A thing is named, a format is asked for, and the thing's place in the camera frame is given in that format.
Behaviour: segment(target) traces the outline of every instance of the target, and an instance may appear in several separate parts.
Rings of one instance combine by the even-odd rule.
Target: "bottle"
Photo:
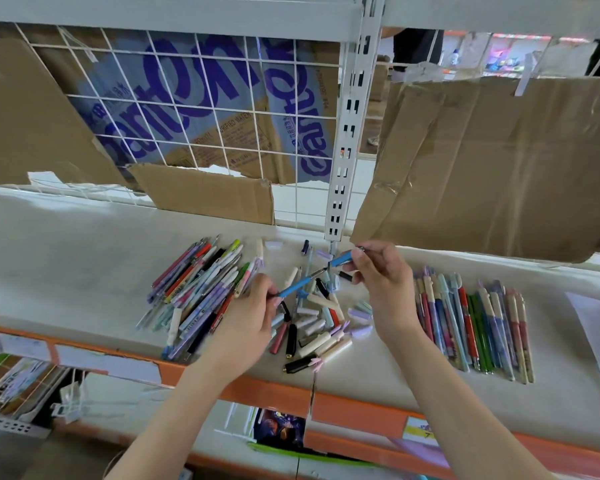
[[[460,62],[460,52],[458,49],[454,50],[454,53],[451,54],[451,65],[456,66]]]

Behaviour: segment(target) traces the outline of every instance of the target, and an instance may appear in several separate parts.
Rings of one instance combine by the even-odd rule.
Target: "pile of pens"
[[[287,338],[287,359],[299,357],[285,364],[283,371],[287,374],[295,374],[305,369],[317,372],[323,364],[348,349],[352,345],[352,338],[364,338],[373,329],[373,316],[368,304],[362,302],[356,309],[348,310],[356,322],[349,328],[351,321],[345,318],[335,295],[339,290],[340,278],[351,281],[351,275],[342,271],[334,273],[332,270],[351,261],[351,252],[334,258],[320,250],[314,252],[309,241],[305,241],[302,254],[306,256],[304,266],[293,268],[283,290],[278,293],[278,296],[286,298],[296,292],[293,313],[289,312],[283,301],[281,306],[285,310],[284,318],[280,318],[282,323],[269,349],[272,354],[277,354],[282,341]],[[327,266],[311,273],[314,255],[325,260]],[[317,305],[318,308],[304,306],[305,301]]]
[[[136,328],[144,328],[157,317],[154,331],[168,329],[162,357],[177,359],[186,349],[195,353],[203,339],[213,333],[233,298],[247,290],[259,268],[264,266],[262,240],[257,256],[239,266],[243,245],[235,240],[227,249],[215,239],[193,243],[153,283],[147,297],[151,308]]]
[[[462,371],[487,374],[496,369],[510,381],[534,382],[527,336],[525,301],[499,281],[474,294],[464,290],[459,274],[436,274],[425,266],[414,274],[416,310],[427,336]]]

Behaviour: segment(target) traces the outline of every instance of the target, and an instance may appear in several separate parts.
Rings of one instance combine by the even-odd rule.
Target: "right hand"
[[[387,345],[405,332],[422,330],[416,314],[413,272],[391,242],[365,241],[365,252],[351,250],[352,263],[345,271],[357,271],[353,284],[364,283],[374,311],[378,337]]]

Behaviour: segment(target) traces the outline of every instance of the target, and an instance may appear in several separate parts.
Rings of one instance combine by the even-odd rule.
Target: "left hand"
[[[201,359],[227,383],[253,366],[271,340],[271,321],[281,298],[266,274],[253,279],[248,294],[232,300]]]

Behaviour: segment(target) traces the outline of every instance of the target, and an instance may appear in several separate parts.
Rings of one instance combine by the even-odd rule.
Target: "hand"
[[[267,299],[278,290],[266,274],[258,274],[247,296],[234,299],[203,351],[214,373],[225,382],[240,377],[264,352],[271,340],[271,321],[281,299]]]
[[[398,250],[391,242],[365,241],[359,245],[365,252],[352,249],[353,262],[344,265],[344,270],[356,271],[353,284],[367,287],[380,339],[390,345],[405,331],[422,330],[416,314],[413,272]]]

